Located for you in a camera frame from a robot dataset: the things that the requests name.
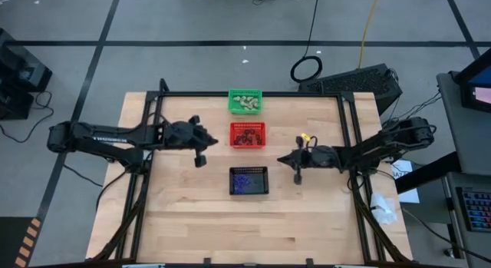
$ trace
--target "black metal frame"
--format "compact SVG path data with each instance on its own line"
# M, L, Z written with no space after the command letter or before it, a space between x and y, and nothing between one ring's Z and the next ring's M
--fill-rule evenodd
M142 123L146 123L150 114L150 107L152 106L152 103L155 101L157 103L156 109L155 109L155 116L154 116L154 123L158 122L158 119L160 115L162 114L162 106L163 106L163 99L165 97L227 97L228 92L227 91L168 91L168 88L165 88L165 92L161 91L148 91L146 98L145 98L145 105L143 109L143 115L142 115ZM284 97L284 98L301 98L301 97L309 97L309 98L336 98L338 102L338 112L340 116L340 122L341 122L341 130L343 133L343 140L344 140L344 145L345 146L351 146L351 141L350 141L350 136L349 136L349 130L348 130L348 123L346 119L346 113L344 109L344 100L347 100L349 103L349 108L351 112L351 119L353 121L353 128L354 128L354 135L356 137L356 142L362 142L361 139L361 129L360 129L360 124L358 122L358 114L356 111L356 107L354 104L354 96L352 93L345 93L345 92L331 92L331 93L324 93L324 94L312 94L312 93L301 93L301 92L288 92L288 91L263 91L262 92L263 97ZM149 182L150 182L150 175L151 175L151 162L150 162L150 167L148 169L148 173L143 175L143 183L142 183L142 188L148 189ZM357 171L355 169L350 170L350 178L351 178L351 183L353 185L358 185L356 183L356 173ZM137 177L138 175L132 174L130 183L128 186L128 191L127 191L127 197L124 205L124 214L123 214L123 220L126 219L129 215L129 212L131 210L131 206L133 204L133 199L134 199L134 193L136 190L136 185L137 185ZM367 194L367 198L371 197L371 183L370 183L370 178L366 177L365 180L365 192ZM353 198L356 200L356 194L355 192L353 193ZM137 254L138 254L138 247L140 244L140 235L141 235L141 228L143 226L143 215L145 212L145 201L143 202L143 207L140 209L140 212L137 214L136 218L136 223L134 227L134 232L133 232L133 240L131 243L131 250L130 250L130 260L136 261L137 259ZM363 258L364 258L364 263L369 263L373 261L371 259L370 255L370 247L368 245L368 240L367 240L367 232L365 228L365 222L364 222L364 217L359 211L358 208L355 208L356 211L356 217L357 217L357 222L358 222L358 232L360 235L360 241L361 241L361 251L363 253ZM384 248L381 245L380 240L377 238L377 236L374 236L375 238L375 244L377 248L377 255L378 259L380 261L385 261L385 254L384 254ZM126 238L125 236L122 237L121 241L119 242L117 249L116 249L116 254L115 254L115 259L122 259L123 258L123 252L124 252L124 246L126 243ZM315 267L331 267L330 265L314 265L313 261L311 262L312 266ZM175 265L175 266L196 266L196 264L177 264L177 263L172 263L168 264L166 263L166 266L169 265ZM283 267L294 267L294 266L302 266L303 265L284 265Z

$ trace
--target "green plastic bin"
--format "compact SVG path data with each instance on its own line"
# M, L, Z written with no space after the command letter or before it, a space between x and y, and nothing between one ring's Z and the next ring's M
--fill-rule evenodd
M240 102L234 101L236 96L252 96L258 98L258 107L256 110L245 110ZM229 90L229 111L233 114L258 114L262 110L262 91L248 89L231 89Z

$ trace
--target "red basket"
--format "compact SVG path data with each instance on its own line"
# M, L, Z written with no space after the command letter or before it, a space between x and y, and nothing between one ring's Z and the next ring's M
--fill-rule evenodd
M230 146L261 148L266 145L264 122L233 122L230 124Z

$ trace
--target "wooden table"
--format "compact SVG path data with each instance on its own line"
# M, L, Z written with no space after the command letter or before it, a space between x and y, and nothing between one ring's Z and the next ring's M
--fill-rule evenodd
M145 93L127 93L120 127L140 120ZM355 94L363 138L380 128L373 94ZM294 171L276 158L295 148L295 136L315 135L319 144L343 146L335 98L263 98L259 115L231 115L227 98L164 98L169 121L187 121L198 114L217 145L204 152L208 164L194 167L194 151L156 151L140 238L138 262L202 263L363 263L353 197L346 187L348 174L336 169L303 170L302 185L293 183ZM345 104L351 127L349 107ZM229 146L233 121L264 121L266 146L238 150ZM229 195L229 168L267 166L269 195ZM386 164L379 167L391 173ZM123 171L110 164L105 184ZM87 257L98 253L119 227L129 177L102 196ZM394 181L371 177L374 192L392 198L398 221L383 228L400 251L411 258ZM371 255L376 259L373 234L367 225ZM127 244L132 230L128 230ZM129 245L125 246L125 256Z

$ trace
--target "keyboard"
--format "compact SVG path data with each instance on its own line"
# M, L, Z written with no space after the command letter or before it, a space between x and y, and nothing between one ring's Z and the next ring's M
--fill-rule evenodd
M379 95L390 91L390 84L393 83L389 81L395 82L394 75L385 64L380 64L306 81L300 84L299 91L315 93L353 91L373 92Z
M491 232L491 190L458 187L460 206L470 231Z

